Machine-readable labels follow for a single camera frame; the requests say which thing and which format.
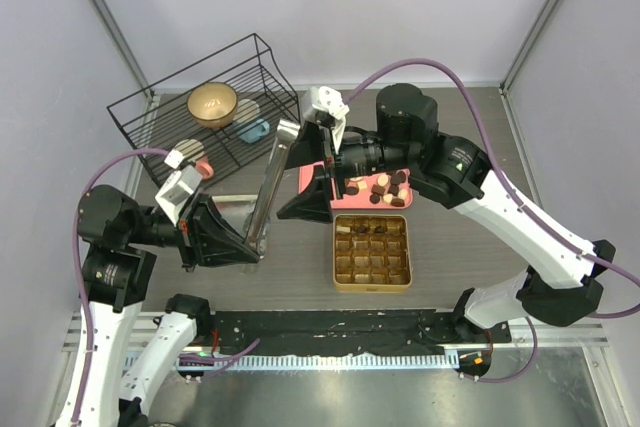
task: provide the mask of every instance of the dish rack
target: dish rack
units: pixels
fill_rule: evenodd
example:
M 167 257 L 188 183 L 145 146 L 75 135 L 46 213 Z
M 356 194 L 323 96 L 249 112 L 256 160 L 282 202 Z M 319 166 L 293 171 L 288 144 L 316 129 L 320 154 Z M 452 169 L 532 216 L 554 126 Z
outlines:
M 187 109 L 187 98 L 191 91 L 207 82 L 224 82 L 234 88 L 238 101 L 257 102 L 260 117 L 270 125 L 269 133 L 248 144 L 237 136 L 233 124 L 211 129 L 196 122 Z M 132 100 L 142 94 L 152 101 L 145 112 L 132 115 Z M 107 110 L 134 149 L 171 150 L 181 140 L 200 141 L 215 171 L 202 186 L 221 181 L 269 152 L 281 118 L 300 121 L 298 95 L 280 71 L 269 44 L 256 33 L 114 102 Z M 139 158 L 153 182 L 161 186 L 171 168 L 159 156 Z

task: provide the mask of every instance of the cable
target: cable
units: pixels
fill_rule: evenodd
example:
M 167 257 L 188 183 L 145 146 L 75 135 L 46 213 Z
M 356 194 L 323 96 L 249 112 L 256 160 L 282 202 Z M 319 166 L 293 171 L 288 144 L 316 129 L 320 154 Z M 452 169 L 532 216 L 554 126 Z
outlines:
M 180 360 L 182 360 L 183 362 L 190 362 L 193 364 L 200 364 L 200 365 L 216 365 L 220 362 L 226 362 L 226 364 L 220 367 L 219 369 L 211 372 L 206 372 L 203 376 L 203 377 L 215 377 L 216 375 L 220 375 L 222 372 L 230 369 L 231 366 L 233 366 L 233 364 L 235 364 L 240 359 L 242 359 L 245 355 L 253 351 L 258 346 L 259 343 L 260 343 L 260 339 L 256 339 L 249 345 L 249 347 L 242 350 L 241 352 L 238 352 L 237 354 L 230 355 L 229 357 L 213 357 L 212 358 L 212 357 L 203 357 L 198 354 L 182 354 L 180 356 Z
M 404 67 L 407 65 L 427 65 L 429 67 L 434 67 L 440 70 L 441 72 L 445 73 L 453 81 L 453 83 L 456 84 L 456 87 L 458 87 L 458 89 L 460 90 L 460 93 L 462 94 L 465 101 L 467 102 L 467 105 L 469 106 L 469 110 L 471 111 L 471 115 L 473 116 L 473 119 L 476 122 L 476 126 L 478 127 L 478 132 L 480 133 L 480 137 L 482 138 L 482 143 L 484 144 L 485 150 L 487 152 L 487 157 L 489 157 L 489 161 L 491 162 L 491 166 L 493 167 L 496 177 L 498 178 L 498 181 L 500 182 L 502 187 L 505 189 L 507 194 L 509 194 L 513 202 L 518 206 L 519 210 L 527 214 L 527 216 L 531 220 L 533 220 L 533 222 L 535 222 L 542 230 L 544 230 L 547 234 L 549 234 L 561 245 L 569 249 L 571 252 L 573 252 L 577 256 L 584 257 L 585 259 L 589 260 L 590 262 L 593 262 L 594 264 L 598 264 L 609 270 L 612 270 L 616 274 L 621 275 L 622 277 L 630 280 L 631 282 L 636 284 L 638 287 L 640 287 L 640 278 L 636 277 L 634 274 L 623 269 L 618 265 L 615 265 L 611 262 L 601 259 L 593 254 L 583 252 L 581 248 L 573 245 L 571 242 L 565 239 L 560 233 L 558 233 L 553 227 L 551 227 L 544 220 L 542 220 L 538 215 L 536 215 L 536 213 L 530 207 L 523 205 L 524 202 L 522 201 L 518 193 L 515 191 L 515 189 L 511 186 L 511 184 L 505 177 L 504 172 L 500 168 L 498 158 L 496 157 L 493 151 L 493 147 L 491 146 L 491 142 L 489 141 L 489 135 L 487 134 L 484 123 L 482 122 L 482 119 L 480 117 L 480 111 L 478 110 L 478 107 L 476 106 L 476 103 L 473 100 L 473 97 L 471 96 L 471 92 L 469 92 L 469 89 L 465 87 L 465 85 L 462 83 L 462 80 L 460 80 L 460 78 L 446 65 L 441 64 L 440 62 L 436 62 L 435 60 L 420 59 L 420 58 L 405 59 L 405 60 L 400 60 L 398 62 L 394 62 L 393 64 L 389 64 L 388 66 L 384 67 L 383 69 L 379 70 L 378 72 L 374 73 L 373 75 L 365 79 L 363 82 L 361 82 L 360 85 L 358 85 L 355 88 L 355 90 L 353 90 L 347 96 L 347 98 L 344 100 L 344 103 L 348 105 L 357 95 L 360 94 L 360 92 L 362 92 L 364 89 L 366 89 L 369 85 L 371 85 L 373 82 L 378 80 L 383 75 L 386 75 L 393 70 L 396 70 L 400 67 Z M 592 317 L 595 319 L 618 319 L 621 317 L 627 317 L 629 315 L 635 314 L 636 312 L 639 312 L 639 311 L 640 311 L 640 303 L 638 303 L 634 307 L 631 307 L 629 309 L 626 309 L 620 312 L 611 312 L 606 314 L 599 314 L 595 312 L 591 314 L 589 317 Z
M 114 157 L 109 162 L 104 164 L 102 167 L 98 169 L 98 171 L 93 174 L 89 182 L 82 191 L 82 195 L 85 195 L 93 185 L 98 181 L 98 179 L 104 174 L 107 170 L 113 167 L 118 162 L 128 159 L 130 157 L 135 157 L 138 155 L 167 155 L 169 152 L 162 149 L 136 149 L 130 152 L 126 152 L 117 157 Z M 71 232 L 71 251 L 73 253 L 73 266 L 76 275 L 76 282 L 78 284 L 78 291 L 80 293 L 80 304 L 82 305 L 82 312 L 84 313 L 84 318 L 86 322 L 87 329 L 87 344 L 85 346 L 85 355 L 84 355 L 84 365 L 82 366 L 82 374 L 80 376 L 80 383 L 78 384 L 78 394 L 76 396 L 76 403 L 73 407 L 73 412 L 71 414 L 71 425 L 78 425 L 80 420 L 80 410 L 82 409 L 82 401 L 84 400 L 84 394 L 87 390 L 87 381 L 89 380 L 89 371 L 91 370 L 91 361 L 93 358 L 93 350 L 95 348 L 93 343 L 93 319 L 91 318 L 91 310 L 89 308 L 89 299 L 87 297 L 87 290 L 84 286 L 84 277 L 82 276 L 82 262 L 80 260 L 80 240 L 78 237 L 78 224 L 80 222 L 80 215 L 78 213 L 78 209 L 76 209 L 73 215 L 73 230 Z
M 533 363 L 536 360 L 536 357 L 538 356 L 538 334 L 536 334 L 536 329 L 533 326 L 533 322 L 531 322 L 531 319 L 529 317 L 525 317 L 525 320 L 527 321 L 527 324 L 529 324 L 529 328 L 531 329 L 531 337 L 532 337 L 532 340 L 533 340 L 533 349 L 531 350 L 531 357 L 529 357 L 529 360 L 524 365 L 524 367 L 522 367 L 515 374 L 508 375 L 506 377 L 500 377 L 500 378 L 497 378 L 497 379 L 486 379 L 484 377 L 480 377 L 477 380 L 477 382 L 482 382 L 484 384 L 501 384 L 503 382 L 509 382 L 510 380 L 519 379 L 524 374 L 526 374 L 527 371 L 531 368 L 531 366 L 533 365 Z M 473 375 L 464 374 L 464 378 L 476 381 L 476 378 Z

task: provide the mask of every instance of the gray table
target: gray table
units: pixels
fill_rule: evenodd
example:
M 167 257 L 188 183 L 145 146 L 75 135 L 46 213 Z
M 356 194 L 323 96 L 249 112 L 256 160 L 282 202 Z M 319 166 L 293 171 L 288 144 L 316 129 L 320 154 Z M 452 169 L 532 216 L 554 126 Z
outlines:
M 498 89 L 472 89 L 494 149 L 515 185 L 529 192 Z M 439 104 L 440 129 L 480 144 L 473 119 L 455 89 L 426 91 Z M 365 91 L 351 104 L 349 123 L 375 128 L 376 91 Z M 214 195 L 257 193 L 266 156 L 210 189 Z M 297 193 L 298 172 L 285 173 L 275 201 L 277 210 Z M 146 175 L 137 198 L 151 202 L 156 187 Z M 255 274 L 237 267 L 197 268 L 187 274 L 178 253 L 156 249 L 158 261 L 149 285 L 145 310 L 162 310 L 176 293 L 209 299 L 215 309 L 344 309 L 451 308 L 460 293 L 472 286 L 506 280 L 527 263 L 474 222 L 416 197 L 404 210 L 410 236 L 414 282 L 402 294 L 342 294 L 331 279 L 331 228 L 326 225 L 272 218 L 269 249 Z

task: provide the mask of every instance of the gray floor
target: gray floor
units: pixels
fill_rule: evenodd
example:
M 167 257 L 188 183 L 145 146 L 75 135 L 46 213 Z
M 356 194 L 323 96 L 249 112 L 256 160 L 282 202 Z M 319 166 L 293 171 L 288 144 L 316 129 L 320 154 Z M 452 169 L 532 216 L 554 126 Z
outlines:
M 495 353 L 492 375 L 529 352 Z M 186 385 L 172 373 L 150 420 L 179 427 L 606 426 L 580 349 L 545 349 L 515 382 L 444 371 L 228 373 Z
M 509 124 L 496 88 L 472 89 L 503 169 L 524 192 L 529 192 Z M 473 119 L 455 89 L 427 91 L 439 104 L 440 129 L 465 136 L 480 145 Z M 375 128 L 376 91 L 365 91 L 350 105 L 349 123 Z M 266 156 L 216 184 L 216 195 L 257 193 Z M 275 209 L 297 193 L 298 172 L 285 173 Z M 143 175 L 137 198 L 152 202 L 156 187 Z M 414 282 L 402 294 L 341 294 L 331 281 L 331 228 L 301 221 L 272 218 L 269 250 L 256 274 L 237 267 L 197 268 L 187 274 L 176 251 L 158 249 L 144 308 L 158 311 L 176 293 L 209 299 L 215 309 L 344 309 L 451 308 L 460 293 L 473 286 L 506 280 L 526 262 L 474 222 L 417 197 L 403 211 L 410 235 Z

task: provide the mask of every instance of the gold tray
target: gold tray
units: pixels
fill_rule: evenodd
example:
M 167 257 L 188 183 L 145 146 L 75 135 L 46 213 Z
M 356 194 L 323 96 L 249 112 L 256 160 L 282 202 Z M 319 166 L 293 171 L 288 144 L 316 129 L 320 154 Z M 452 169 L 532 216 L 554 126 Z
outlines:
M 337 215 L 333 282 L 342 292 L 404 292 L 413 282 L 407 220 L 401 215 Z

